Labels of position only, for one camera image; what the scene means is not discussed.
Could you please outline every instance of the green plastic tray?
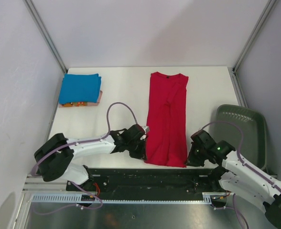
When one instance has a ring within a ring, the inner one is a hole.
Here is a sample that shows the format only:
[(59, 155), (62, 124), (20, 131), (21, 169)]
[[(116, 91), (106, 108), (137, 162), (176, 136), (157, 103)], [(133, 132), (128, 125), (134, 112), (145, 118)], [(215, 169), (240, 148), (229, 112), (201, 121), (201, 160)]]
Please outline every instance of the green plastic tray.
[[(241, 154), (260, 169), (266, 168), (266, 120), (260, 113), (235, 105), (221, 105), (217, 109), (216, 120), (228, 121), (238, 125), (244, 133)], [(240, 132), (228, 124), (217, 123), (213, 127), (216, 142), (225, 140), (236, 149), (240, 143)]]

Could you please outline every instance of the white table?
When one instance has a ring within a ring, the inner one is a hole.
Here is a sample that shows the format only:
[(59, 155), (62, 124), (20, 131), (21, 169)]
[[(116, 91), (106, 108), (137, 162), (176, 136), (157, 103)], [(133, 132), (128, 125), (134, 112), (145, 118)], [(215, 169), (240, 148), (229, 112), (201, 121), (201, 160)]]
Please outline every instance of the white table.
[[(148, 114), (150, 74), (182, 73), (189, 76), (186, 103), (186, 140), (211, 122), (222, 104), (238, 105), (227, 67), (111, 67), (70, 68), (70, 74), (94, 74), (102, 77), (103, 95), (97, 107), (58, 108), (50, 137), (63, 133), (68, 138), (83, 138), (107, 132), (106, 113), (113, 102), (124, 102), (134, 111), (140, 125), (145, 125)], [(121, 105), (110, 111), (112, 130), (129, 128), (134, 120), (129, 110)], [(76, 164), (97, 168), (170, 168), (145, 164), (130, 158), (128, 152), (94, 155), (74, 161)], [(207, 163), (205, 167), (215, 167)]]

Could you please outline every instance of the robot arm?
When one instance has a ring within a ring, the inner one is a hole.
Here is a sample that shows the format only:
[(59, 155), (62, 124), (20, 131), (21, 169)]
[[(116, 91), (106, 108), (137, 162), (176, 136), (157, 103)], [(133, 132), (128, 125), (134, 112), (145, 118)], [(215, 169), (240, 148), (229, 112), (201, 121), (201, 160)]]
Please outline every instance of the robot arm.
[(207, 159), (218, 164), (210, 176), (215, 182), (218, 180), (220, 188), (236, 193), (255, 205), (272, 225), (281, 229), (281, 181), (266, 174), (244, 157), (244, 163), (241, 163), (233, 146), (225, 141), (216, 143), (204, 130), (198, 131), (191, 138), (193, 144), (187, 164), (203, 166)]
[(50, 138), (35, 154), (38, 162), (46, 154), (60, 146), (61, 150), (47, 157), (39, 170), (46, 182), (63, 178), (77, 185), (91, 186), (93, 178), (86, 166), (76, 165), (72, 160), (94, 154), (112, 154), (129, 151), (133, 158), (146, 159), (145, 144), (149, 128), (138, 124), (129, 129), (110, 131), (107, 137), (99, 136), (87, 139), (67, 139), (63, 134), (56, 134)]

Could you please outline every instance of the folded blue cloth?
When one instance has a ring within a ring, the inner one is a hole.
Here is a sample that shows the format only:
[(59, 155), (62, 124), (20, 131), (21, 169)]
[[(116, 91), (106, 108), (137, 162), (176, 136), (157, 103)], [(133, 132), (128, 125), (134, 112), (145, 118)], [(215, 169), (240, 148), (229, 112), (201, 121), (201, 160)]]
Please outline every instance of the folded blue cloth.
[(101, 87), (101, 77), (93, 75), (65, 74), (60, 91), (59, 103), (96, 103)]

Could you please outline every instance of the metal frame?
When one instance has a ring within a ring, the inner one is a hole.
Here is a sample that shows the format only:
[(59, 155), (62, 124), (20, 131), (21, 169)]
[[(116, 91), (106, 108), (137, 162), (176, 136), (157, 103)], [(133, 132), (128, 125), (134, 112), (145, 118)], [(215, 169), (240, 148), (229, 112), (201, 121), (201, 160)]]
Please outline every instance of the metal frame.
[[(29, 10), (29, 13), (31, 14), (35, 24), (37, 25), (42, 37), (44, 38), (47, 46), (49, 47), (52, 55), (56, 59), (59, 67), (63, 71), (63, 73), (67, 73), (67, 68), (65, 66), (65, 63), (63, 62), (59, 51), (57, 50), (45, 24), (43, 23), (43, 20), (41, 16), (39, 15), (39, 12), (37, 11), (34, 3), (32, 0), (23, 0), (27, 9)], [(269, 18), (271, 12), (275, 8), (276, 4), (279, 0), (269, 0), (267, 3), (265, 9), (263, 10), (257, 24), (255, 25), (255, 28), (253, 29), (251, 35), (249, 36), (246, 45), (244, 46), (241, 54), (239, 55), (235, 65), (233, 68), (229, 68), (229, 74), (231, 77), (231, 81), (234, 87), (234, 91), (236, 94), (236, 97), (238, 99), (238, 104), (243, 107), (248, 107), (246, 99), (244, 97), (244, 94), (242, 92), (239, 80), (238, 80), (238, 74), (237, 71), (239, 67), (241, 66), (242, 62), (246, 58), (248, 52), (250, 51), (254, 41), (258, 37), (261, 29), (263, 28), (265, 22)], [(57, 93), (60, 91), (61, 83), (59, 84), (59, 88), (57, 90)], [(52, 119), (49, 123), (49, 131), (47, 132), (46, 140), (49, 137), (51, 127), (54, 121), (54, 117), (56, 114), (57, 105), (55, 106), (54, 114), (52, 116)], [(67, 192), (66, 191), (66, 181), (65, 180), (56, 180), (52, 183), (46, 183), (43, 181), (41, 177), (27, 177), (22, 195), (19, 201), (19, 207), (16, 209), (16, 212), (14, 214), (14, 220), (10, 226), (10, 229), (23, 229), (27, 222), (28, 212), (30, 210), (30, 205), (32, 202), (33, 196), (36, 196), (37, 193), (54, 193), (58, 195), (65, 195), (65, 194), (72, 194), (74, 192)], [(210, 196), (210, 195), (218, 195), (218, 193), (204, 193), (204, 197)]]
[(275, 8), (275, 6), (277, 5), (278, 2), (279, 2), (279, 0), (269, 0), (268, 1), (265, 9), (261, 13), (261, 15), (259, 17), (259, 20), (257, 21), (257, 23), (254, 27), (251, 35), (249, 36), (249, 38), (247, 40), (247, 43), (245, 44), (242, 52), (240, 53), (235, 65), (233, 67), (233, 71), (234, 71), (235, 74), (237, 73), (239, 67), (241, 66), (242, 62), (246, 58), (248, 52), (252, 48), (252, 45), (253, 45), (254, 41), (256, 40), (258, 35), (260, 34), (261, 29), (265, 25), (267, 19), (271, 15), (271, 12), (274, 10), (274, 8)]
[(44, 25), (42, 18), (40, 16), (39, 12), (37, 11), (34, 3), (32, 2), (32, 0), (23, 0), (23, 1), (31, 14), (33, 21), (35, 22), (39, 31), (41, 32), (41, 35), (43, 36), (44, 40), (46, 41), (47, 46), (49, 47), (51, 53), (53, 54), (55, 60), (57, 61), (59, 67), (61, 68), (63, 73), (67, 73), (67, 68), (66, 68), (58, 50), (56, 49), (54, 42), (51, 39), (51, 36), (49, 35), (49, 32), (46, 29), (46, 26)]
[(228, 68), (228, 72), (229, 72), (230, 77), (231, 77), (231, 81), (232, 81), (232, 84), (233, 84), (233, 87), (234, 87), (234, 91), (235, 91), (235, 95), (236, 95), (236, 98), (237, 98), (237, 101), (238, 101), (238, 105), (248, 108), (246, 98), (243, 94), (242, 88), (241, 88), (240, 83), (239, 83), (238, 74), (234, 73), (233, 69), (231, 69), (231, 68)]

